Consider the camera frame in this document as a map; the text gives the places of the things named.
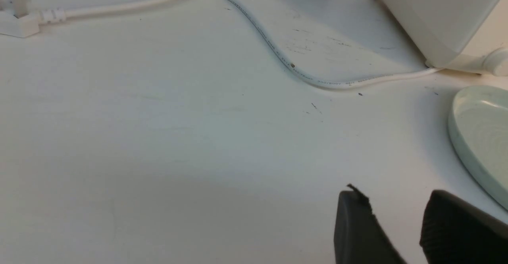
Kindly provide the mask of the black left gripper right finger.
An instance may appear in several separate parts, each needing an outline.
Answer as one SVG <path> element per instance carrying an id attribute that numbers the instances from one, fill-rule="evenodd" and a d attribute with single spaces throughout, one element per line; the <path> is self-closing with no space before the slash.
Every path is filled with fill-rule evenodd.
<path id="1" fill-rule="evenodd" d="M 450 192 L 434 190 L 420 246 L 430 264 L 506 264 L 508 226 Z"/>

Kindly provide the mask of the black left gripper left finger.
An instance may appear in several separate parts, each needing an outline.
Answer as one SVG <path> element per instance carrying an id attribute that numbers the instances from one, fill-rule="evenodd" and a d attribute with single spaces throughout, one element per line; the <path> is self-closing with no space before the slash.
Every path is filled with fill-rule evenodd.
<path id="1" fill-rule="evenodd" d="M 369 198 L 352 184 L 341 191 L 334 232 L 337 264 L 404 264 L 374 215 Z"/>

